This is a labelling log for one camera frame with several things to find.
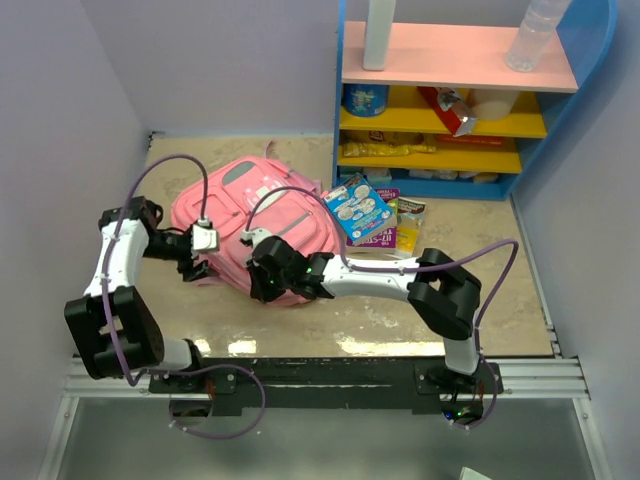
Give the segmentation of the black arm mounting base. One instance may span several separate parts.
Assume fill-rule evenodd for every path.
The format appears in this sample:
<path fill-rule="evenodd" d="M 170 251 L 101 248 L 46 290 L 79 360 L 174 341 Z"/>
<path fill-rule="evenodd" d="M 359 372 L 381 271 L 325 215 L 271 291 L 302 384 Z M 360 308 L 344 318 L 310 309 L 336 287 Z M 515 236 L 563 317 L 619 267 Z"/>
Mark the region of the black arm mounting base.
<path fill-rule="evenodd" d="M 243 410 L 409 410 L 470 423 L 503 392 L 498 364 L 466 377 L 441 357 L 208 358 L 195 377 L 154 378 L 150 391 L 173 400 L 210 400 L 216 416 Z"/>

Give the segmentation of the pink student backpack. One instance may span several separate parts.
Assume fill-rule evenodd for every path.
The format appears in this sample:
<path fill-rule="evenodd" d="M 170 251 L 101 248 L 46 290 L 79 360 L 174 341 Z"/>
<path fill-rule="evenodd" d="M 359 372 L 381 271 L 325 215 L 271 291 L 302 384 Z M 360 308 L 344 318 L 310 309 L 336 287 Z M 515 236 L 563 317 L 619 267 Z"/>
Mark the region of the pink student backpack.
<path fill-rule="evenodd" d="M 231 287 L 245 294 L 250 292 L 250 276 L 245 268 L 250 251 L 240 242 L 247 223 L 253 228 L 268 229 L 304 255 L 339 251 L 341 238 L 326 210 L 312 197 L 287 190 L 259 202 L 268 192 L 282 186 L 321 192 L 320 184 L 284 163 L 271 158 L 242 157 L 211 172 L 208 184 L 206 200 L 202 199 L 202 181 L 177 196 L 171 207 L 171 223 L 186 229 L 198 219 L 201 205 L 206 205 L 206 214 L 220 237 L 220 249 L 201 258 Z"/>

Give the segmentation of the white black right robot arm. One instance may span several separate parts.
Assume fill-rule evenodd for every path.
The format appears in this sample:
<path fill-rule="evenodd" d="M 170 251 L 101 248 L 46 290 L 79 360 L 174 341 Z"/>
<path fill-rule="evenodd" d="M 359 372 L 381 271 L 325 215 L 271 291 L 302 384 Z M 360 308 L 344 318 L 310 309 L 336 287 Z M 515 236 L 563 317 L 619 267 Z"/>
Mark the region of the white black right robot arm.
<path fill-rule="evenodd" d="M 480 382 L 474 320 L 481 282 L 444 252 L 427 248 L 393 261 L 304 255 L 262 228 L 243 232 L 241 243 L 251 249 L 246 268 L 253 299 L 271 303 L 292 293 L 306 300 L 363 296 L 407 303 L 444 339 L 448 386 L 466 393 Z"/>

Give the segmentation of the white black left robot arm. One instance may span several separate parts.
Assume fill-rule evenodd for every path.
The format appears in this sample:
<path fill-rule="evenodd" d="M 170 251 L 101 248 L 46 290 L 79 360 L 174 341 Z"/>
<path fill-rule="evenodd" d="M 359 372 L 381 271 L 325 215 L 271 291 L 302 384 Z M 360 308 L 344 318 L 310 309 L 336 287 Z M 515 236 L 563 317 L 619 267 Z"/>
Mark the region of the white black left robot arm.
<path fill-rule="evenodd" d="M 165 337 L 136 288 L 143 258 L 176 262 L 185 282 L 209 273 L 208 262 L 196 261 L 192 253 L 191 230 L 161 229 L 163 214 L 143 196 L 102 213 L 95 272 L 81 298 L 66 303 L 64 317 L 92 378 L 122 378 L 121 351 L 131 372 L 169 374 L 183 391 L 196 392 L 207 380 L 197 347 L 188 339 Z"/>

